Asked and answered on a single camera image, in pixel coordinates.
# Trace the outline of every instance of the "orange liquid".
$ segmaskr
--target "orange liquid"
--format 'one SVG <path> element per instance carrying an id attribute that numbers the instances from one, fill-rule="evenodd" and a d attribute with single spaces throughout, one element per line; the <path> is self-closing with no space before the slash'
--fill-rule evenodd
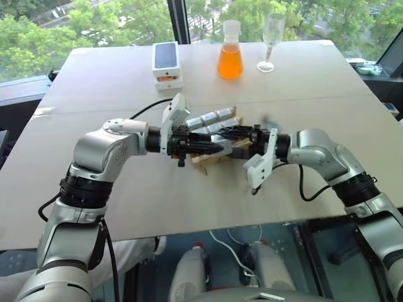
<path id="1" fill-rule="evenodd" d="M 224 45 L 222 47 L 217 69 L 220 76 L 227 80 L 237 79 L 241 76 L 244 66 L 238 45 Z"/>

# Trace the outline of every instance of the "flask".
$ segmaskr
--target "flask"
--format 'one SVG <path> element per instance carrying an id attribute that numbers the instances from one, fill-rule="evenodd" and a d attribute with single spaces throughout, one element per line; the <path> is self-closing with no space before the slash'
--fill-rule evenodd
<path id="1" fill-rule="evenodd" d="M 244 71 L 241 51 L 239 50 L 240 31 L 241 24 L 239 21 L 227 20 L 224 22 L 224 42 L 217 67 L 220 76 L 224 79 L 237 79 Z"/>

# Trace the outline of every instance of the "white wire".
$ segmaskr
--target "white wire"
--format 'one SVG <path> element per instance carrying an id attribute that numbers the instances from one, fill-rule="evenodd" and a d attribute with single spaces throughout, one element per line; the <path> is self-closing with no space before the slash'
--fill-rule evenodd
<path id="1" fill-rule="evenodd" d="M 260 241 L 260 240 L 262 239 L 262 236 L 263 236 L 263 230 L 262 230 L 262 226 L 261 226 L 261 225 L 259 225 L 259 229 L 260 229 L 260 232 L 259 232 L 259 238 L 258 238 L 257 241 Z M 232 236 L 232 234 L 231 234 L 229 228 L 227 229 L 227 234 L 228 234 L 228 237 L 231 238 L 231 240 L 232 240 L 233 242 L 235 242 L 236 244 L 244 245 L 244 243 L 242 243 L 242 242 L 236 240 L 236 239 L 234 238 L 234 236 Z"/>
<path id="2" fill-rule="evenodd" d="M 261 284 L 260 282 L 260 278 L 258 277 L 258 275 L 256 275 L 250 268 L 248 268 L 248 266 L 245 266 L 244 264 L 242 264 L 242 262 L 239 260 L 237 254 L 235 253 L 235 251 L 232 249 L 232 247 L 230 247 L 229 245 L 227 245 L 225 242 L 218 240 L 212 231 L 209 231 L 210 235 L 213 237 L 214 241 L 218 242 L 219 244 L 222 244 L 224 247 L 226 247 L 227 249 L 229 249 L 232 253 L 232 255 L 234 256 L 236 262 L 238 263 L 238 265 L 243 268 L 245 271 L 247 271 L 248 273 L 252 274 L 257 280 L 258 283 Z"/>

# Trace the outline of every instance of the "white bracket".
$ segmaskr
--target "white bracket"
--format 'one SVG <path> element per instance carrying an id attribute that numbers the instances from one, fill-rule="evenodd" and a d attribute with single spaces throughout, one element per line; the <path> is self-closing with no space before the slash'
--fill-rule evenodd
<path id="1" fill-rule="evenodd" d="M 277 132 L 276 128 L 270 130 L 268 146 L 263 156 L 255 154 L 243 165 L 247 182 L 253 189 L 257 189 L 271 175 L 276 159 Z"/>
<path id="2" fill-rule="evenodd" d="M 162 114 L 161 125 L 161 153 L 166 154 L 168 140 L 172 134 L 172 127 L 183 124 L 190 114 L 190 109 L 183 94 L 177 93 Z"/>

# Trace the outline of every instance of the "white box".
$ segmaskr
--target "white box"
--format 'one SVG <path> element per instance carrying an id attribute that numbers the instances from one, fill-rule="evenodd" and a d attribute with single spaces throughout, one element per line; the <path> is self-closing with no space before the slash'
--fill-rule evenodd
<path id="1" fill-rule="evenodd" d="M 157 90 L 183 87 L 177 42 L 152 45 L 152 74 Z"/>
<path id="2" fill-rule="evenodd" d="M 176 41 L 152 45 L 152 74 L 156 79 L 181 75 L 181 62 Z"/>

